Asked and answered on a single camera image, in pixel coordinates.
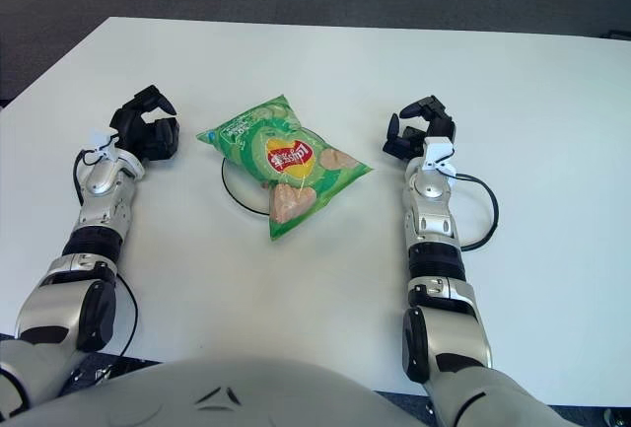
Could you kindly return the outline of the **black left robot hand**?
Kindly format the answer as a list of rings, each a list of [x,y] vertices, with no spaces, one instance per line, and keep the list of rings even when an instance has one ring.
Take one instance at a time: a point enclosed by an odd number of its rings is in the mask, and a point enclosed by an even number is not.
[[[145,113],[160,109],[167,118],[146,122]],[[170,101],[155,85],[134,95],[119,108],[109,126],[117,131],[116,148],[134,155],[140,162],[170,159],[178,148],[179,124]]]

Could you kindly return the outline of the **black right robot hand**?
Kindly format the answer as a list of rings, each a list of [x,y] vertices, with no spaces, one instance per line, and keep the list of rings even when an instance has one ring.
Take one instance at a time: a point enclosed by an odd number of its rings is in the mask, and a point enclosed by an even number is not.
[[[428,126],[425,130],[407,126],[399,133],[402,119],[419,117]],[[428,137],[448,138],[455,141],[456,124],[447,114],[446,107],[435,97],[429,96],[416,101],[394,113],[389,121],[383,151],[399,160],[411,160],[424,155],[423,143]]]

